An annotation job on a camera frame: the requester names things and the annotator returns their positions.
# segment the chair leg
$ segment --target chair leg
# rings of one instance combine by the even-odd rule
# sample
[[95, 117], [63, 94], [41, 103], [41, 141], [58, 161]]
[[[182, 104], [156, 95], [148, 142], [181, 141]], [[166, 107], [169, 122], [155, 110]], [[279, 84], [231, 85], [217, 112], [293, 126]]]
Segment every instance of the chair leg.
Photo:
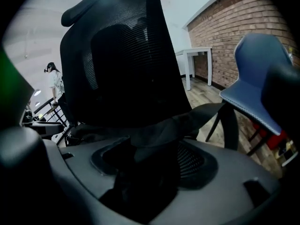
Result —
[[252, 156], [258, 149], [260, 149], [267, 141], [268, 139], [272, 136], [272, 133], [271, 132], [267, 132], [266, 136], [263, 137], [261, 139], [261, 141], [259, 141], [259, 143], [253, 148], [250, 150], [250, 152], [247, 153], [247, 155], [250, 157]]
[[205, 139], [206, 142], [208, 142], [208, 140], [210, 139], [211, 135], [214, 133], [214, 131], [215, 131], [215, 129], [216, 129], [219, 121], [220, 121], [220, 115], [219, 115], [219, 113], [217, 113], [216, 120], [215, 120], [214, 124], [212, 125], [212, 127], [210, 129], [210, 132], [208, 133], [207, 138]]
[[259, 127], [256, 131], [255, 131], [255, 133], [249, 138], [249, 142], [250, 141], [252, 141], [255, 137], [256, 137], [256, 135], [260, 132], [260, 130], [261, 130], [262, 128], [261, 127]]

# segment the blue chair seat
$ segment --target blue chair seat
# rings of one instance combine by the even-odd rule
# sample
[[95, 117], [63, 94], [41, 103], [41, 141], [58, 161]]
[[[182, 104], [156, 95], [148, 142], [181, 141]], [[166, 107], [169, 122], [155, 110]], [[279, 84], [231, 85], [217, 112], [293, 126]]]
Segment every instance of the blue chair seat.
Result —
[[275, 135], [280, 135], [281, 127], [270, 117], [261, 102], [262, 89], [238, 79], [229, 88], [220, 92], [226, 102], [239, 108], [259, 121]]

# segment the gray plastic panel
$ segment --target gray plastic panel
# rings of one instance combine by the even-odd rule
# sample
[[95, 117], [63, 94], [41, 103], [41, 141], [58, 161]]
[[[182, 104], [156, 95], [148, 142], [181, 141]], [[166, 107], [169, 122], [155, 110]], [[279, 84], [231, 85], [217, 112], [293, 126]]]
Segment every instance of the gray plastic panel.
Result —
[[[96, 198], [112, 188], [114, 177], [102, 176], [90, 163], [90, 157], [94, 151], [114, 141], [61, 149], [62, 153], [74, 155], [66, 160], [68, 167]], [[243, 182], [258, 179], [270, 194], [279, 189], [277, 179], [246, 155], [202, 142], [186, 141], [213, 155], [218, 161], [218, 173], [200, 190], [180, 190], [170, 205], [151, 222], [152, 225], [223, 224], [253, 211]]]
[[44, 140], [44, 143], [55, 180], [59, 183], [61, 189], [70, 201], [75, 204], [78, 210], [90, 221], [89, 224], [140, 225], [100, 203], [69, 170], [57, 145], [50, 140]]

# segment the white shirt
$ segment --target white shirt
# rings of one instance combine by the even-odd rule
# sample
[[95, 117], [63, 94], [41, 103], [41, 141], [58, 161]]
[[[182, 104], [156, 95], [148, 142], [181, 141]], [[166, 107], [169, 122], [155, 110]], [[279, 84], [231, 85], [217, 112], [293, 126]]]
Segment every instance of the white shirt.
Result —
[[51, 73], [49, 73], [49, 87], [55, 87], [55, 97], [57, 100], [60, 99], [62, 94], [65, 92], [62, 74], [60, 72], [53, 70]]

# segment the headrest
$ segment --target headrest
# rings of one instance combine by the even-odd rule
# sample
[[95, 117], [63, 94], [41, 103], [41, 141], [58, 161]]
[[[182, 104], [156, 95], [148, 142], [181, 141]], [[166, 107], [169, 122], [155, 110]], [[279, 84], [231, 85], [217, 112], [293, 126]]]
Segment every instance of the headrest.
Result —
[[65, 11], [61, 17], [61, 25], [64, 27], [72, 26], [79, 18], [84, 15], [89, 8], [98, 0], [82, 0], [74, 7]]

